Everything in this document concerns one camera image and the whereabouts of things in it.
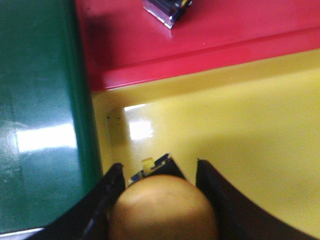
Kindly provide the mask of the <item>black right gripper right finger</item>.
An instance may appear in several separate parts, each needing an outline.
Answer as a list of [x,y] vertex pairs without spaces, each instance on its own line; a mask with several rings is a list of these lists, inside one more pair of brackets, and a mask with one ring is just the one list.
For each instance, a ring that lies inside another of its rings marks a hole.
[[315,240],[268,213],[229,183],[209,161],[199,159],[196,186],[212,204],[219,240]]

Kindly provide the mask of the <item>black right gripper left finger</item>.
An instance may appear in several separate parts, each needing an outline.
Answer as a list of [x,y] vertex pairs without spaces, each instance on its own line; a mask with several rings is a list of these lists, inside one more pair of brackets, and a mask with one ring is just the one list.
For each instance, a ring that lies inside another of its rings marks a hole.
[[124,190],[123,165],[115,163],[83,199],[28,239],[108,240],[108,213]]

